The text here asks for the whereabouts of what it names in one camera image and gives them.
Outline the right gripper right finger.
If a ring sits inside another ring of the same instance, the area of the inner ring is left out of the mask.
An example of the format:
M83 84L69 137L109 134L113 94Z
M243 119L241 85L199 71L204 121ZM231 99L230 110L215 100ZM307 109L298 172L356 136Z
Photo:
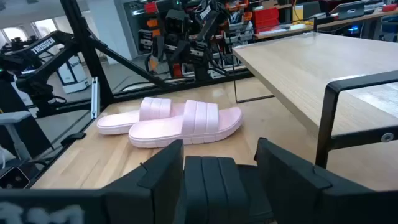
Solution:
M259 138L254 156L277 223L397 223L397 191L375 191Z

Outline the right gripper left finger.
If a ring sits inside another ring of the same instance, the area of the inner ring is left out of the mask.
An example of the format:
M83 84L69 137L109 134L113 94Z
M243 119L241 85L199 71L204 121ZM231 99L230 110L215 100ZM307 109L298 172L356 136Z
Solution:
M172 223L183 172L183 141L175 140L131 172L108 184L111 224Z

